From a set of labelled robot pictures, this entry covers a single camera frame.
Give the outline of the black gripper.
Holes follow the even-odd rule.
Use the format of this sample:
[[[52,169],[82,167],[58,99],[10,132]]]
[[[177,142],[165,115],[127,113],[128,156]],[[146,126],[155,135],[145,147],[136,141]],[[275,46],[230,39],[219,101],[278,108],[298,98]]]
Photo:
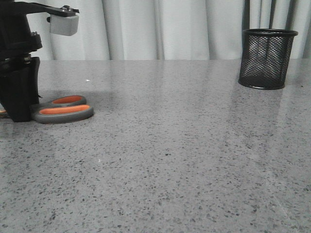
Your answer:
[[[31,52],[42,48],[41,37],[30,29],[27,15],[47,13],[70,17],[79,9],[36,2],[0,2],[0,103],[14,122],[31,120],[31,105],[39,103],[40,59]]]

